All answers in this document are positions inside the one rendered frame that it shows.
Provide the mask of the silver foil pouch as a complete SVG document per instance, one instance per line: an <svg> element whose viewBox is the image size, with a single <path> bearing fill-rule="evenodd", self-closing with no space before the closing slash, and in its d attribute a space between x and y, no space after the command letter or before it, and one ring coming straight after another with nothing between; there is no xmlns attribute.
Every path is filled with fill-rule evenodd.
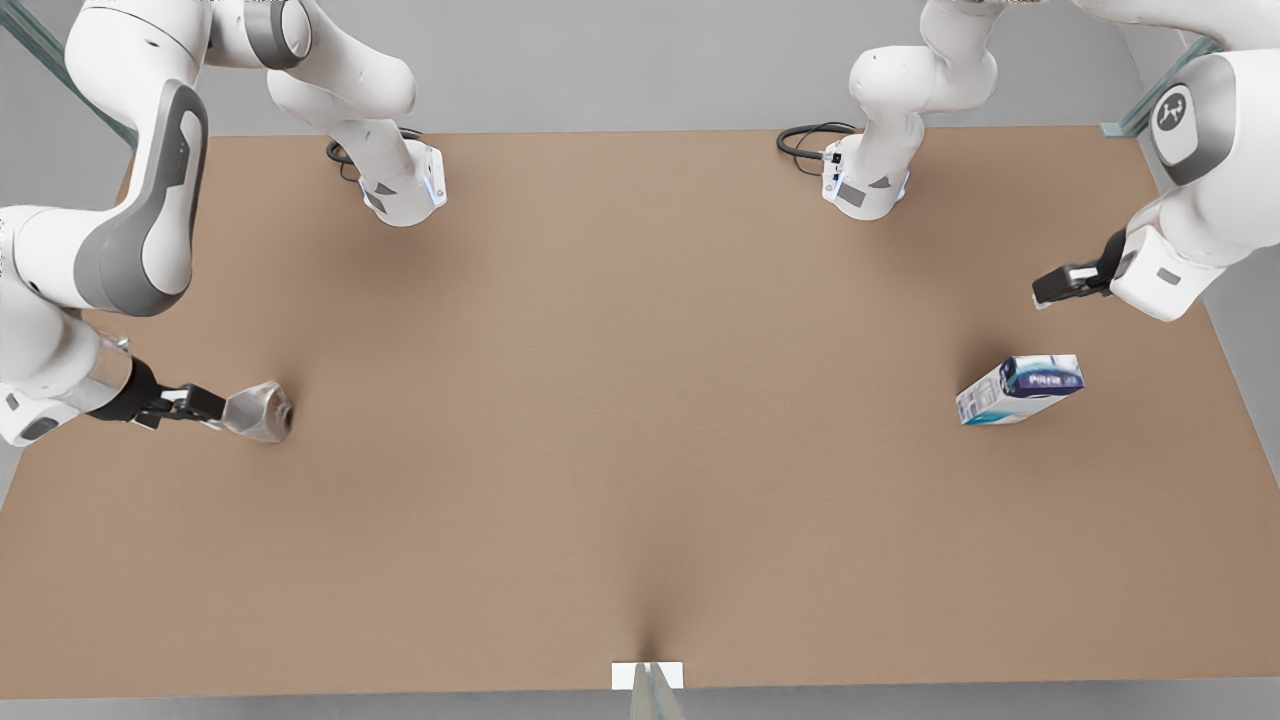
<svg viewBox="0 0 1280 720"><path fill-rule="evenodd" d="M238 436L278 445L291 433L293 405L275 380L242 389L227 400L221 425Z"/></svg>

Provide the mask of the silver frame post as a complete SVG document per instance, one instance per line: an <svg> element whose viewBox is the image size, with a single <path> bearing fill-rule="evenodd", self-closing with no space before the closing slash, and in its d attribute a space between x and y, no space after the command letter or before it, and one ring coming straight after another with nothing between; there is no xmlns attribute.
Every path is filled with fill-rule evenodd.
<svg viewBox="0 0 1280 720"><path fill-rule="evenodd" d="M20 0L0 0L0 27L124 141L131 151L137 149L136 131L101 111L77 88L67 69L63 42Z"/></svg>
<svg viewBox="0 0 1280 720"><path fill-rule="evenodd" d="M1224 49L1216 41L1201 37L1165 70L1165 73L1130 106L1120 120L1100 124L1100 131L1105 138L1137 138L1148 127L1153 109L1160 105L1160 99L1166 88L1172 83L1172 78L1190 61L1199 56L1222 53Z"/></svg>
<svg viewBox="0 0 1280 720"><path fill-rule="evenodd" d="M613 662L611 689L630 691L628 720L687 720L675 693L684 676L682 662Z"/></svg>

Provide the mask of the blue and white carton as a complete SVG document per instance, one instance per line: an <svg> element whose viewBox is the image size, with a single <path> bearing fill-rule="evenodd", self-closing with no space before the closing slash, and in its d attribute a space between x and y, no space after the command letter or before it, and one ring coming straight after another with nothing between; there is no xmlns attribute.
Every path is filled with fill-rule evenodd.
<svg viewBox="0 0 1280 720"><path fill-rule="evenodd" d="M1074 355L1011 356L956 396L961 424L1024 421L1085 387Z"/></svg>

